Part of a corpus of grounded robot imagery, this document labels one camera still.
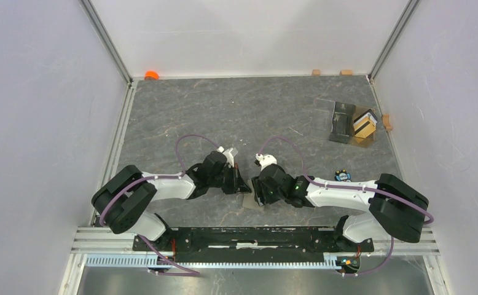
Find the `olive card holder wallet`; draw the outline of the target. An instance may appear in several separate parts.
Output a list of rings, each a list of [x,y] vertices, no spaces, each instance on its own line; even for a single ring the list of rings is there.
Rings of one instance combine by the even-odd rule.
[[[260,211],[260,212],[264,211],[264,207],[257,202],[256,196],[253,192],[243,194],[242,207],[246,209],[250,209],[250,210]]]

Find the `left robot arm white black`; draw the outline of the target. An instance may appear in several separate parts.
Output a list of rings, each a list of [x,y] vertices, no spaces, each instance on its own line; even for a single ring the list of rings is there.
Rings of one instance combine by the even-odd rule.
[[[195,199],[211,188],[221,189],[225,195],[250,193],[252,190],[235,163],[236,153],[234,148],[218,149],[185,173],[172,175],[146,173],[136,165],[127,165],[91,199],[100,215],[99,225],[110,228],[114,234],[140,235],[156,250],[167,249],[171,244],[169,227],[158,214],[147,213],[149,204]]]

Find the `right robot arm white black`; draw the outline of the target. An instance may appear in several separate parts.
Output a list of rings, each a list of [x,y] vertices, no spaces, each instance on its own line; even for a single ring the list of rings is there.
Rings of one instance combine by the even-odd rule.
[[[395,175],[383,173],[365,182],[327,181],[304,175],[292,177],[270,164],[251,180],[254,199],[260,205],[278,201],[303,207],[339,207],[360,211],[344,216],[333,234],[334,245],[348,251],[369,238],[393,237],[407,243],[420,241],[429,200]]]

